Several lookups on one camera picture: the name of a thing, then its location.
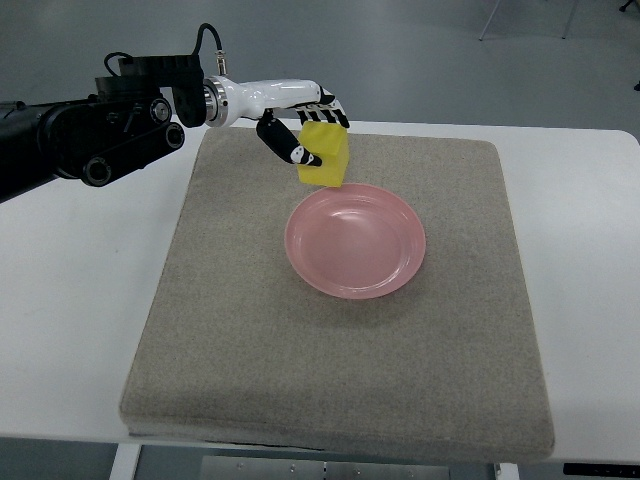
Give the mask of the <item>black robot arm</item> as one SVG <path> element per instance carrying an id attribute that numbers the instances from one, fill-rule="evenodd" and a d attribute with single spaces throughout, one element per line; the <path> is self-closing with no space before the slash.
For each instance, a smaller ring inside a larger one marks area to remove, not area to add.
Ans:
<path id="1" fill-rule="evenodd" d="M 206 118 L 198 55 L 119 58 L 85 99 L 1 105 L 1 199 L 58 178 L 103 187 L 180 149 Z"/>

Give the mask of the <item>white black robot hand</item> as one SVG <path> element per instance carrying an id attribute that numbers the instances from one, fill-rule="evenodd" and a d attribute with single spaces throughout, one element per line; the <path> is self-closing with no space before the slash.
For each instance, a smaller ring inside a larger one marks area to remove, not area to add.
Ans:
<path id="1" fill-rule="evenodd" d="M 235 83 L 223 76 L 204 80 L 209 127 L 228 127 L 240 118 L 256 122 L 256 133 L 280 159 L 293 165 L 320 167 L 323 159 L 303 147 L 297 137 L 275 117 L 277 110 L 295 111 L 308 121 L 350 126 L 335 95 L 311 80 L 285 79 Z"/>

